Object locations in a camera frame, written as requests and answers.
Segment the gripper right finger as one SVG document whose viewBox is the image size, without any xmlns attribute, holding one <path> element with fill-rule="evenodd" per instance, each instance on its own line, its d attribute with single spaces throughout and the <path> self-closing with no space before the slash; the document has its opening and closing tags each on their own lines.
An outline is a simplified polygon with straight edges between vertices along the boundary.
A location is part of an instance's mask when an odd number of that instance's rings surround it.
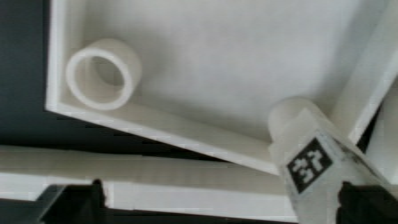
<svg viewBox="0 0 398 224">
<path fill-rule="evenodd" d="M 336 224 L 398 224 L 398 199 L 381 185 L 345 182 L 338 202 Z"/>
</svg>

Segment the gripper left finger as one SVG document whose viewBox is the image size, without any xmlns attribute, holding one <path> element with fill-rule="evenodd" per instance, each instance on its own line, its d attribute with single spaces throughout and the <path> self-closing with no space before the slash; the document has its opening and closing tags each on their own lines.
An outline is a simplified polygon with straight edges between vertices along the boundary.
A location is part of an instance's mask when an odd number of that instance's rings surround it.
<svg viewBox="0 0 398 224">
<path fill-rule="evenodd" d="M 102 180 L 89 184 L 54 184 L 38 202 L 39 224 L 107 224 L 105 191 Z"/>
</svg>

